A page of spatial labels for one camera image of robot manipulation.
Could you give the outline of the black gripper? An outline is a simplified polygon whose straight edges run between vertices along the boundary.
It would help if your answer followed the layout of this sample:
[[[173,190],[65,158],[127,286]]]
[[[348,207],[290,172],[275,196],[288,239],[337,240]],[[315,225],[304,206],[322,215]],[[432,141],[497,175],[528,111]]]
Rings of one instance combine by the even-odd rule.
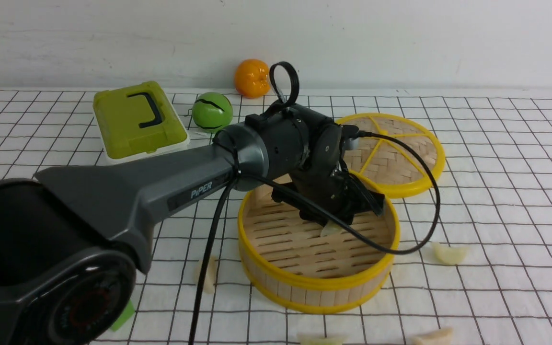
[[[351,225],[357,214],[373,211],[381,216],[385,210],[385,195],[368,190],[347,170],[310,174],[298,169],[288,171],[284,163],[272,164],[272,177],[286,174],[291,182],[283,184],[283,188],[309,199],[347,225]]]

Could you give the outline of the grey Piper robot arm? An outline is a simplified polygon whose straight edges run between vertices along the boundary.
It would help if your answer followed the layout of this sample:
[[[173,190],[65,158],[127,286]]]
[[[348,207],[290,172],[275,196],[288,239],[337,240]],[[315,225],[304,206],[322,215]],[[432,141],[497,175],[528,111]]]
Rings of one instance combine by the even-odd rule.
[[[346,172],[359,130],[276,101],[208,146],[109,166],[0,180],[0,345],[85,345],[121,315],[147,273],[155,226],[225,188],[288,175],[276,201],[324,225],[381,214],[385,197]]]

